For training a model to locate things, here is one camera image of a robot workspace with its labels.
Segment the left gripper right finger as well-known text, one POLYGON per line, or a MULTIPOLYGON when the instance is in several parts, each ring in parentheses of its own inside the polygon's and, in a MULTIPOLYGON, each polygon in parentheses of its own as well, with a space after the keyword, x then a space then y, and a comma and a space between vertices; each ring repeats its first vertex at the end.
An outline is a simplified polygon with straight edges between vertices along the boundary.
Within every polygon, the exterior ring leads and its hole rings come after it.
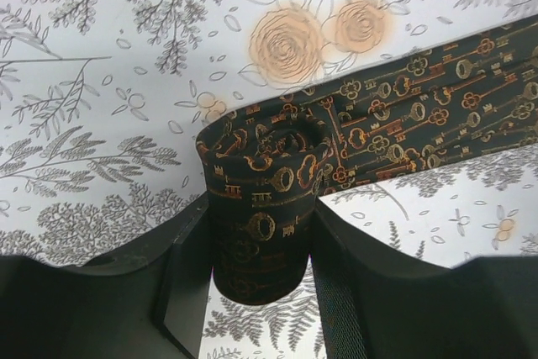
POLYGON ((323 203, 312 226, 328 357, 536 357, 535 257, 438 267, 347 224, 323 203))

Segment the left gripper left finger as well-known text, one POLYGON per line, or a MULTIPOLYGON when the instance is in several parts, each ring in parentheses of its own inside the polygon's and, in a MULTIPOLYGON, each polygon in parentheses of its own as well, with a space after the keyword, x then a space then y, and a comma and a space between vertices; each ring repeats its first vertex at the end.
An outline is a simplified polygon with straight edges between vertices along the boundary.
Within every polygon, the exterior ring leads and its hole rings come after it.
POLYGON ((1 259, 4 358, 194 358, 208 297, 208 201, 82 267, 1 259))

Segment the black tie with gold keys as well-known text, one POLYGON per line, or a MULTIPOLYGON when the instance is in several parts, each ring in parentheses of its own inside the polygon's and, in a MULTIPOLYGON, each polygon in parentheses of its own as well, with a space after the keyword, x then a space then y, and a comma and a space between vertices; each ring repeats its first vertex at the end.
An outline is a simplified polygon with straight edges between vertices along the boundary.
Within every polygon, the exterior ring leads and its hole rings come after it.
POLYGON ((536 17, 226 114, 196 139, 216 287, 292 292, 320 195, 536 140, 536 17))

